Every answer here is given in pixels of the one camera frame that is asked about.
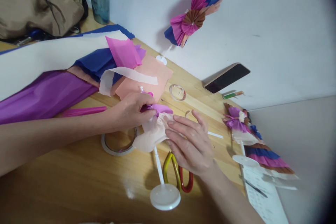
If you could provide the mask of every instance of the smartphone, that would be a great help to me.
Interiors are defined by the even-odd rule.
[[[235,63],[225,69],[221,74],[216,76],[212,81],[205,84],[204,88],[211,93],[217,93],[218,91],[226,88],[233,82],[248,75],[251,71],[248,70],[240,63]]]

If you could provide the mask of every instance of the yellow scissor handle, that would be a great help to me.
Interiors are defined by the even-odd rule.
[[[178,171],[179,165],[177,164],[175,156],[171,152],[168,153],[166,160],[164,161],[164,164],[163,164],[163,180],[166,184],[168,184],[167,170],[168,170],[168,165],[169,165],[170,160],[173,163],[173,168],[174,168],[174,172],[176,176],[176,182],[177,182],[176,187],[179,191],[181,191],[181,179],[180,179],[180,174]]]

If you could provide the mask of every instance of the hand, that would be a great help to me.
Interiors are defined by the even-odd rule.
[[[193,110],[192,114],[198,123],[185,117],[173,116],[174,121],[168,121],[168,126],[181,133],[166,129],[167,140],[180,166],[194,173],[204,175],[214,164],[214,152],[208,137],[208,126],[201,115]]]
[[[149,121],[156,111],[146,110],[140,112],[143,105],[151,105],[155,99],[147,93],[130,93],[117,105],[104,111],[103,116],[106,122],[110,124],[109,132],[122,131],[135,128]]]

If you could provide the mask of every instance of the scissor handle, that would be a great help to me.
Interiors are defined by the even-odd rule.
[[[181,188],[185,193],[190,193],[191,189],[193,188],[193,184],[194,184],[194,174],[189,172],[189,181],[188,181],[188,185],[185,187],[183,185],[183,168],[181,166],[178,166],[178,172],[180,174],[180,178],[181,178]]]
[[[166,157],[166,159],[163,163],[163,180],[166,184],[169,184],[168,176],[167,176],[167,170],[168,170],[168,165],[169,165],[170,160],[173,163],[173,168],[174,168],[174,172],[175,172],[175,176],[176,176],[176,182],[177,182],[176,187],[179,191],[181,191],[181,179],[180,179],[179,171],[178,171],[178,168],[177,168],[178,164],[177,164],[175,156],[171,152],[168,153],[168,155],[167,155],[167,157]]]

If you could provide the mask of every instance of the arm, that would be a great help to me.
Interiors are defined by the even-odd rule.
[[[262,218],[248,200],[222,173],[213,159],[214,152],[208,137],[208,126],[200,114],[192,111],[198,123],[174,115],[170,128],[186,137],[166,130],[167,140],[177,162],[204,182],[221,214],[232,224],[262,224]]]
[[[140,113],[155,100],[133,93],[102,113],[0,125],[0,176],[49,151],[77,140],[133,128],[148,121],[154,110]]]

